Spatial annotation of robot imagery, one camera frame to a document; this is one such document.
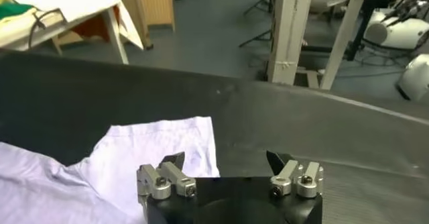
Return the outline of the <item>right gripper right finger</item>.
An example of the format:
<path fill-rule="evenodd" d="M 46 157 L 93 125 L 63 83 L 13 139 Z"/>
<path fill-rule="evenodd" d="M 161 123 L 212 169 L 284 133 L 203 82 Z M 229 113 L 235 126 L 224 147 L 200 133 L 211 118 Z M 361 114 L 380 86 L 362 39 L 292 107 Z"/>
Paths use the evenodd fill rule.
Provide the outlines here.
<path fill-rule="evenodd" d="M 318 162 L 304 167 L 290 154 L 266 151 L 266 158 L 273 172 L 270 178 L 271 195 L 282 198 L 295 192 L 304 199 L 323 194 L 324 168 Z"/>

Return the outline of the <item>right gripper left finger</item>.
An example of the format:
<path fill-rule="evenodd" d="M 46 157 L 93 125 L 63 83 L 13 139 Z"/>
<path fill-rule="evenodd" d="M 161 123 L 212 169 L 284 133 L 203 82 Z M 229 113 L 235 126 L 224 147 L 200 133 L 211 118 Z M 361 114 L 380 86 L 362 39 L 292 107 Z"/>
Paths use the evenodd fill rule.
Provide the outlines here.
<path fill-rule="evenodd" d="M 185 153 L 165 156 L 157 168 L 151 164 L 141 165 L 137 172 L 137 194 L 165 200 L 172 194 L 172 187 L 181 197 L 196 196 L 196 179 L 183 173 Z"/>

